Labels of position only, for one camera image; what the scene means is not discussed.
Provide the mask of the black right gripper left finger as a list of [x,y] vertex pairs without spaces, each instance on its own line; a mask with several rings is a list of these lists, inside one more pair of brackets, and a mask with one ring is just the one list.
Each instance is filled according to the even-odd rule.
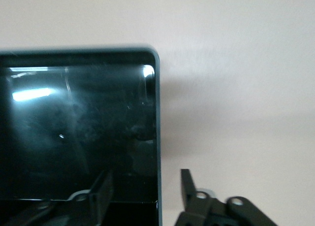
[[102,171],[87,190],[67,200],[1,200],[2,226],[100,226],[113,196],[113,172]]

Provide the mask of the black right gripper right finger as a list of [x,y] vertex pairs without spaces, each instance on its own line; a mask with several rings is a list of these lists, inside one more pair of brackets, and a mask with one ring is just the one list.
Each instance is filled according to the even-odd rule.
[[245,197],[233,196],[225,203],[208,190],[197,189],[189,169],[181,169],[184,210],[177,226],[276,226],[277,224]]

